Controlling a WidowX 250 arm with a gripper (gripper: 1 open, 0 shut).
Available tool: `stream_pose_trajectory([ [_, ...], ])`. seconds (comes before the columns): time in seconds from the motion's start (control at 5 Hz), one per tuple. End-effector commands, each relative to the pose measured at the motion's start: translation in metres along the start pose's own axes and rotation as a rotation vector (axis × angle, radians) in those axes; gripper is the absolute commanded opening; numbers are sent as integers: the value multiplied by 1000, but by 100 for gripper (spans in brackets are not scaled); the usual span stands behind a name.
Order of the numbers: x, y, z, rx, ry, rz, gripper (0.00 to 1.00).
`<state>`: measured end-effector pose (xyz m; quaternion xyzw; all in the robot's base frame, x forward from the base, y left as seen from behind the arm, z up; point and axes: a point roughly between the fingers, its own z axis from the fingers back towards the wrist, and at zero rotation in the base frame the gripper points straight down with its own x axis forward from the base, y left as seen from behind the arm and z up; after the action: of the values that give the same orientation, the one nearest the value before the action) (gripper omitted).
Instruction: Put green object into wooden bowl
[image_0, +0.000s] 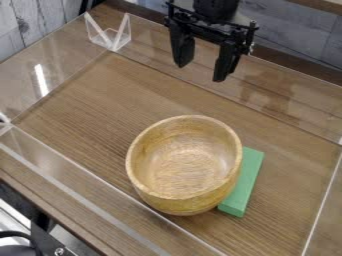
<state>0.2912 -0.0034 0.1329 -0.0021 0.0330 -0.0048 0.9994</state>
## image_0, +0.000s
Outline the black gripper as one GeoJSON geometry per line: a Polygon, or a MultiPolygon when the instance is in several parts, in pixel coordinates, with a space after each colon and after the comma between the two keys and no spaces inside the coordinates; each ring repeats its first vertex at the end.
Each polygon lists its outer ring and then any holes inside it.
{"type": "Polygon", "coordinates": [[[239,54],[251,52],[259,25],[239,13],[239,0],[193,0],[190,8],[179,1],[166,1],[174,62],[183,68],[193,61],[197,38],[219,45],[213,81],[222,82],[235,71],[239,54]]]}

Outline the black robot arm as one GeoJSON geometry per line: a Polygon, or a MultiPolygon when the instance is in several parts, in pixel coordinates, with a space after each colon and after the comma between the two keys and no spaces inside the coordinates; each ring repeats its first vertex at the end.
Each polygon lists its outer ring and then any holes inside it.
{"type": "Polygon", "coordinates": [[[241,57],[253,52],[257,21],[238,13],[239,0],[194,0],[191,10],[181,7],[175,0],[167,0],[166,5],[165,26],[177,66],[183,68],[194,60],[199,38],[219,46],[213,81],[225,81],[235,72],[241,57]]]}

